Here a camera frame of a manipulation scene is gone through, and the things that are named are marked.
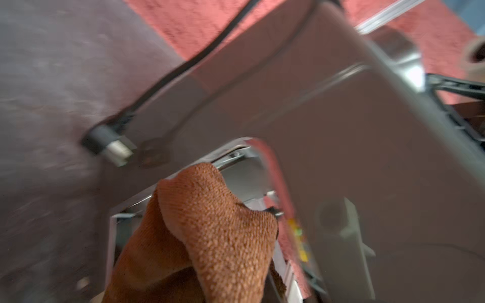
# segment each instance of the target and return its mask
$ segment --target pink carpet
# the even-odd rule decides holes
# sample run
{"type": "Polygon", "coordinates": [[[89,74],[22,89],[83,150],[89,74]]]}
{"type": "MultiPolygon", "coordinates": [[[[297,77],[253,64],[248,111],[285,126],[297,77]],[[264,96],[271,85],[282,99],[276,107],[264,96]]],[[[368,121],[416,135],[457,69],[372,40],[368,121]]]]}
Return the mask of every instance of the pink carpet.
{"type": "MultiPolygon", "coordinates": [[[[185,59],[211,41],[247,0],[125,0],[185,59]]],[[[230,36],[254,24],[284,0],[262,0],[230,36]]],[[[357,25],[393,0],[344,0],[349,22],[357,25]]],[[[426,0],[390,23],[421,49],[427,72],[463,78],[462,49],[475,37],[440,0],[426,0]]],[[[454,103],[455,98],[447,98],[454,103]]]]}

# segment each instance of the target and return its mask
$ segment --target gray carpet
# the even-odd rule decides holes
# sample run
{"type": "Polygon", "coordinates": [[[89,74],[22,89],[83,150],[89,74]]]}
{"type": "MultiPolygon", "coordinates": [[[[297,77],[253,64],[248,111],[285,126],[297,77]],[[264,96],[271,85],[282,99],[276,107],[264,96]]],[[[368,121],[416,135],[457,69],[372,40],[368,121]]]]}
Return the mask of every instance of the gray carpet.
{"type": "Polygon", "coordinates": [[[105,244],[78,140],[181,58],[122,0],[2,1],[0,37],[0,302],[85,302],[105,244]]]}

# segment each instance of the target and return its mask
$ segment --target black cable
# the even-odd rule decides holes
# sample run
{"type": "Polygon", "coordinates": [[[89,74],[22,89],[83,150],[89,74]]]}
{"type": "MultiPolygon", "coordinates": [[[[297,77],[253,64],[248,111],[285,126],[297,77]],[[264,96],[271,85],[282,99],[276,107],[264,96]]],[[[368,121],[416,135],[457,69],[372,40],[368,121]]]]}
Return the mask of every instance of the black cable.
{"type": "Polygon", "coordinates": [[[248,3],[239,11],[234,19],[229,22],[225,29],[209,44],[205,49],[201,50],[198,54],[192,57],[189,61],[184,62],[182,65],[172,70],[170,73],[161,78],[157,83],[150,87],[143,95],[141,95],[130,107],[132,112],[137,111],[145,102],[153,97],[161,88],[166,86],[173,79],[177,78],[181,74],[185,73],[190,68],[194,67],[202,59],[207,57],[213,50],[215,50],[220,43],[232,32],[232,30],[239,24],[239,22],[249,13],[253,7],[260,0],[249,0],[248,3]]]}
{"type": "Polygon", "coordinates": [[[283,53],[288,46],[292,44],[294,39],[301,33],[301,31],[306,27],[308,24],[311,16],[315,12],[315,9],[318,5],[317,1],[313,1],[311,7],[308,9],[307,13],[305,16],[302,18],[302,20],[298,23],[298,25],[295,27],[294,31],[286,38],[283,43],[275,49],[273,53],[268,55],[266,58],[258,62],[255,66],[249,68],[247,71],[243,72],[239,76],[237,76],[235,79],[233,79],[231,82],[228,84],[224,85],[222,88],[220,88],[217,92],[214,94],[210,95],[206,99],[202,100],[199,104],[197,104],[193,109],[190,110],[182,119],[180,119],[177,124],[175,124],[168,132],[167,134],[160,139],[163,139],[165,142],[170,141],[170,139],[174,138],[174,136],[187,124],[187,122],[196,114],[198,113],[201,109],[206,107],[208,104],[213,102],[216,98],[233,88],[235,85],[240,83],[241,81],[245,80],[249,76],[253,75],[254,73],[258,72],[261,70],[264,66],[266,66],[271,60],[276,58],[279,54],[283,53]]]}
{"type": "MultiPolygon", "coordinates": [[[[224,28],[224,30],[202,51],[186,61],[176,69],[172,70],[152,87],[150,87],[143,95],[141,95],[132,105],[126,107],[120,111],[117,115],[109,117],[108,119],[98,123],[92,127],[82,138],[81,145],[91,151],[93,154],[97,155],[103,153],[109,160],[115,163],[117,166],[122,166],[127,163],[128,158],[133,155],[132,150],[136,147],[131,143],[126,137],[122,136],[126,126],[133,119],[136,111],[142,107],[147,101],[149,101],[156,93],[158,93],[164,86],[169,84],[172,80],[195,66],[201,60],[203,60],[207,55],[209,55],[214,49],[216,49],[220,43],[229,35],[229,33],[237,26],[237,24],[247,15],[249,11],[259,2],[260,0],[249,0],[249,2],[239,11],[239,13],[232,19],[229,24],[224,28]]],[[[222,93],[226,92],[238,82],[249,77],[253,73],[260,70],[264,65],[266,65],[270,60],[275,58],[279,53],[284,51],[287,46],[291,44],[294,38],[298,36],[300,31],[307,24],[310,16],[315,11],[317,7],[318,0],[312,1],[312,7],[308,10],[308,13],[303,18],[302,22],[297,25],[295,31],[288,37],[283,44],[278,47],[272,54],[267,56],[261,62],[256,64],[256,66],[250,68],[246,72],[242,73],[236,77],[229,84],[225,85],[218,92],[214,93],[212,96],[203,100],[200,104],[195,106],[185,117],[183,117],[179,123],[177,123],[163,139],[168,139],[170,141],[173,135],[177,134],[183,126],[193,117],[199,110],[210,104],[222,93]]]]}

